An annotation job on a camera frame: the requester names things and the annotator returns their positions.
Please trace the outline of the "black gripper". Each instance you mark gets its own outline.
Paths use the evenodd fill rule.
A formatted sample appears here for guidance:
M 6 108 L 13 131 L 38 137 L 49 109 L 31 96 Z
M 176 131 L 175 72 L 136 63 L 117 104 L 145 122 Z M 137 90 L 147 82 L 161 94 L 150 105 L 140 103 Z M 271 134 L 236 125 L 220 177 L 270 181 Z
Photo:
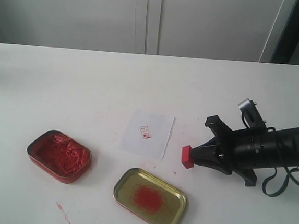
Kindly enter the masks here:
M 235 172 L 243 178 L 246 186 L 256 186 L 253 158 L 261 152 L 256 140 L 268 130 L 246 128 L 233 131 L 217 115 L 208 117 L 205 126 L 211 129 L 214 138 L 191 150 L 193 163 L 225 175 Z

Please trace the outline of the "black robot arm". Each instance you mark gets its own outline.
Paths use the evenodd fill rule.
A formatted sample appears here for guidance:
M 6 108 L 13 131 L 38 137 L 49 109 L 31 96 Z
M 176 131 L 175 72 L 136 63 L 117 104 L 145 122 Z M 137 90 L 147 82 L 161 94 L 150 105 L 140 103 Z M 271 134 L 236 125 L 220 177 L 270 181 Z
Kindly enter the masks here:
M 198 147 L 182 149 L 181 163 L 212 168 L 230 175 L 236 173 L 248 187 L 256 186 L 255 169 L 283 167 L 288 179 L 295 181 L 292 171 L 299 170 L 299 128 L 276 131 L 265 125 L 241 130 L 230 129 L 218 116 L 205 123 L 214 137 Z

